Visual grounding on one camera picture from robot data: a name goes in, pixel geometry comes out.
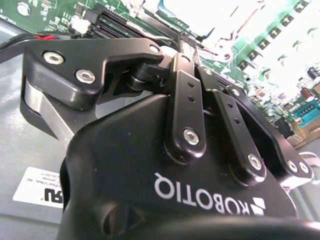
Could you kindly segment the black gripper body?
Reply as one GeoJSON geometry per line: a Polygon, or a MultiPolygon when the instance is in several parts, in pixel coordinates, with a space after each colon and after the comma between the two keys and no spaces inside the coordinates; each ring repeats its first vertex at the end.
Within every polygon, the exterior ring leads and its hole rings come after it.
{"type": "Polygon", "coordinates": [[[241,186],[204,113],[207,148],[189,166],[164,148],[168,97],[154,95],[82,128],[65,158],[62,240],[317,240],[276,179],[241,186]]]}

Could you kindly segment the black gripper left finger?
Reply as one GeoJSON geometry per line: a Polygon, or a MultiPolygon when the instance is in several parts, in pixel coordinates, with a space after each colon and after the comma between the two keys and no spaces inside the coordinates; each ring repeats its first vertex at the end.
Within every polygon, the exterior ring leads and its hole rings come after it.
{"type": "Polygon", "coordinates": [[[195,64],[147,38],[33,40],[24,50],[22,100],[33,125],[67,146],[97,120],[98,105],[143,91],[168,96],[164,144],[180,163],[206,149],[203,96],[195,64]]]}

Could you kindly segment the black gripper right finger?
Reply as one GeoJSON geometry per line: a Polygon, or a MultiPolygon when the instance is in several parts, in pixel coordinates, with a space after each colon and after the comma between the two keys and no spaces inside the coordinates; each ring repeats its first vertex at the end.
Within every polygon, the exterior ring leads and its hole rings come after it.
{"type": "Polygon", "coordinates": [[[211,70],[200,65],[192,45],[196,78],[192,90],[192,181],[223,187],[238,183],[296,188],[313,171],[287,140],[236,87],[221,89],[211,70]]]}

